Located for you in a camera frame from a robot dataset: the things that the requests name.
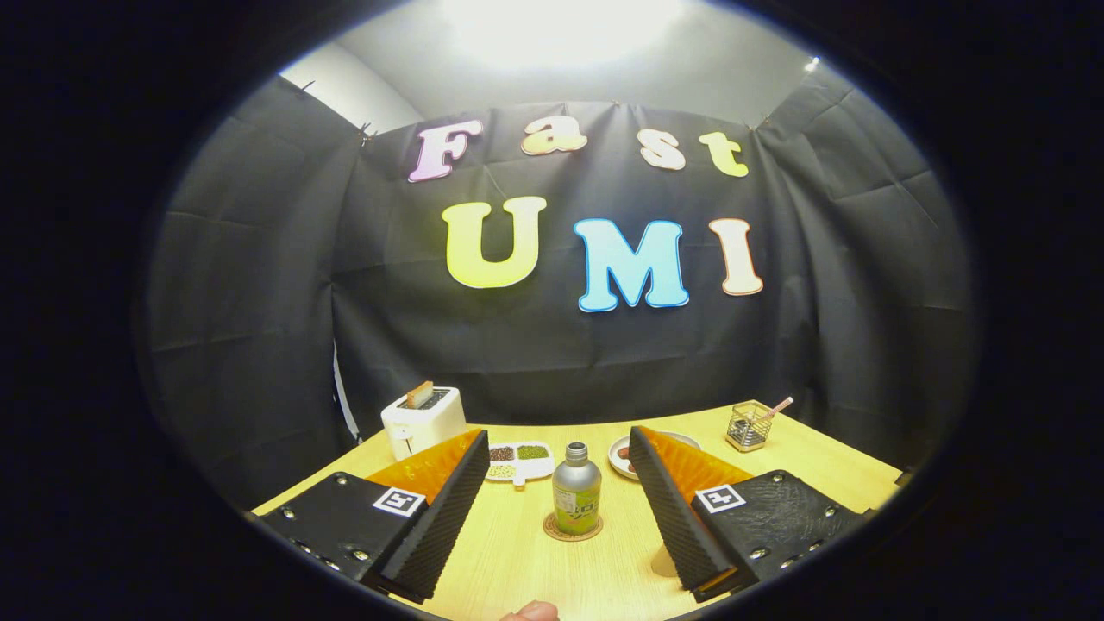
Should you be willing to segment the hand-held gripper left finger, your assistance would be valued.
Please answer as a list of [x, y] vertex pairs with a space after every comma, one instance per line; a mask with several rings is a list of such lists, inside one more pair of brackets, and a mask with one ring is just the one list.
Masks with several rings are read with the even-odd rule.
[[255, 522], [331, 573], [422, 604], [489, 465], [488, 433], [473, 429], [367, 477], [335, 471]]

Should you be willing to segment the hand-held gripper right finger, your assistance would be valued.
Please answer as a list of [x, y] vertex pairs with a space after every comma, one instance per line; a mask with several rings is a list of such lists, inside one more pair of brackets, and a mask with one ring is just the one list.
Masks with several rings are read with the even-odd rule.
[[699, 604], [773, 580], [871, 518], [785, 469], [749, 472], [647, 427], [630, 464], [675, 573]]

